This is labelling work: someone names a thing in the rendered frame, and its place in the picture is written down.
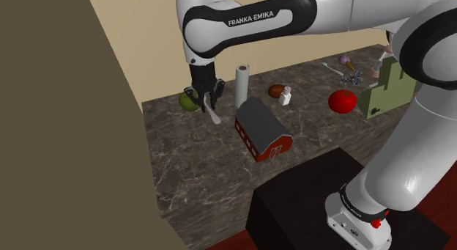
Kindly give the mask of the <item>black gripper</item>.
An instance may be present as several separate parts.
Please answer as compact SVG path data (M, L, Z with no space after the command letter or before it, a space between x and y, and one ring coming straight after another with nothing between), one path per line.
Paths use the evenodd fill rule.
M209 92L210 105L215 109L215 104L223 94L225 81L221 78L216 79L215 63L207 65L189 65L192 78L191 87L184 88L184 93L190 100L198 106L203 113L206 112L205 93Z

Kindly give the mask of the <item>green apple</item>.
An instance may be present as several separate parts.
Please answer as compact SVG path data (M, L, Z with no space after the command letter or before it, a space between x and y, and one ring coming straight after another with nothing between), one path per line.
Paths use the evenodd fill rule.
M185 92L179 95L179 104L186 111L196 111L200 106L196 105Z

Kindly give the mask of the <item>white spoon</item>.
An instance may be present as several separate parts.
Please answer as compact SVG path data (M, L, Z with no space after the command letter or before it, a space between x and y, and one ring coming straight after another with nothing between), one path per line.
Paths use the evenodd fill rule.
M208 104L208 101L209 100L209 93L206 92L204 94L204 106L205 106L205 109L208 111L212 121L216 124L216 125L219 125L221 123L221 119L219 118L219 116L213 111L212 107Z

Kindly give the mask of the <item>white paper towel roll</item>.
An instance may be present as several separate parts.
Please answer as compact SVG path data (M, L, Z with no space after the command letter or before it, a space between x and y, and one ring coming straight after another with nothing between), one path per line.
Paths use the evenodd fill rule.
M247 100L249 72L248 65L240 65L236 68L234 104L237 109Z

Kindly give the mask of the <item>red toy barn grey roof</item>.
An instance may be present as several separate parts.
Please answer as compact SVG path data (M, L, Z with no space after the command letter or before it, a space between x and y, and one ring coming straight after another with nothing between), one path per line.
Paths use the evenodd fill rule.
M249 97L237 110L234 127L256 163L289 151L294 138L259 99Z

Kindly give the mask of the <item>brown potato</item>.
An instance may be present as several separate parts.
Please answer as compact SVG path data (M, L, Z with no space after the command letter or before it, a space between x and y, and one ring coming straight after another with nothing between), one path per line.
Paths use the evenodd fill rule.
M267 94L271 98L279 98L281 93L284 91L285 86L282 84L274 84L269 87Z

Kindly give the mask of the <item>white plastic fork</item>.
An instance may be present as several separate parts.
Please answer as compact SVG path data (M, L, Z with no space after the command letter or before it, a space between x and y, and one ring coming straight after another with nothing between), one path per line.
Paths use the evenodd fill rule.
M342 73L341 71L336 70L336 69L330 67L326 62L321 62L321 64L322 64L323 66L325 66L326 68L328 68L329 70L331 70L331 71L337 73L339 76L344 76L344 73Z

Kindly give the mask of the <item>red tomato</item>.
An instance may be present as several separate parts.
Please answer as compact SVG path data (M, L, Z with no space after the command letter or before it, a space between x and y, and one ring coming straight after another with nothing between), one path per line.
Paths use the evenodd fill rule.
M345 89L334 91L328 98L329 108L339 114L347 114L357 105L356 95Z

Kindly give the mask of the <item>purple ice cream cone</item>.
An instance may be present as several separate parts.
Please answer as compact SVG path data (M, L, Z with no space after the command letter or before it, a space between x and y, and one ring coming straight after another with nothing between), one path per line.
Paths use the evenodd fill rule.
M340 55L339 58L338 58L338 61L341 65L344 65L346 66L347 68L349 68L350 70L352 71L356 71L355 68L352 66L352 63L351 63L351 59L346 56L346 55Z

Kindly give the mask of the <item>dark robot stand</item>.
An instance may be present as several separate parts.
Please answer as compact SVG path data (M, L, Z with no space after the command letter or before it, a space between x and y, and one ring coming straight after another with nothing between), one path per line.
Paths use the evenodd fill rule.
M258 250L355 250L327 224L325 199L362 165L341 148L276 175L253 192L246 230ZM445 250L450 236L417 210L390 211L388 250Z

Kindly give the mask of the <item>dark spiky bead cluster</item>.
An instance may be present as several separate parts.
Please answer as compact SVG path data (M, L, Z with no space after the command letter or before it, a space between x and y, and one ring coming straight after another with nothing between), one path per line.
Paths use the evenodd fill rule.
M356 71L355 73L351 74L348 77L341 76L340 83L341 84L352 84L353 86L358 85L363 81L362 74L363 74L362 72Z

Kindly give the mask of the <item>pale figurine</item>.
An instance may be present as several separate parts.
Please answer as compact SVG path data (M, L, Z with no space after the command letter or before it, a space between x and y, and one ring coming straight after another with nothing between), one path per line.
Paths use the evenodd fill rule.
M368 73L369 76L372 77L372 78L378 78L379 77L379 71L380 71L380 68L382 66L383 60L388 58L388 57L391 57L392 55L393 55L393 52L392 52L392 49L390 47L390 44L387 44L384 47L384 52L382 53L382 55L379 57L379 59L374 63L372 68L369 70L369 73Z

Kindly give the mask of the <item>olive green cardboard box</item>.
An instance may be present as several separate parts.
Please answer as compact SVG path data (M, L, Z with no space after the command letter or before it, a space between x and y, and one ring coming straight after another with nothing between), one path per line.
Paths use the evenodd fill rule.
M410 103L416 80L408 76L393 57L383 60L378 85L361 92L357 105L366 119Z

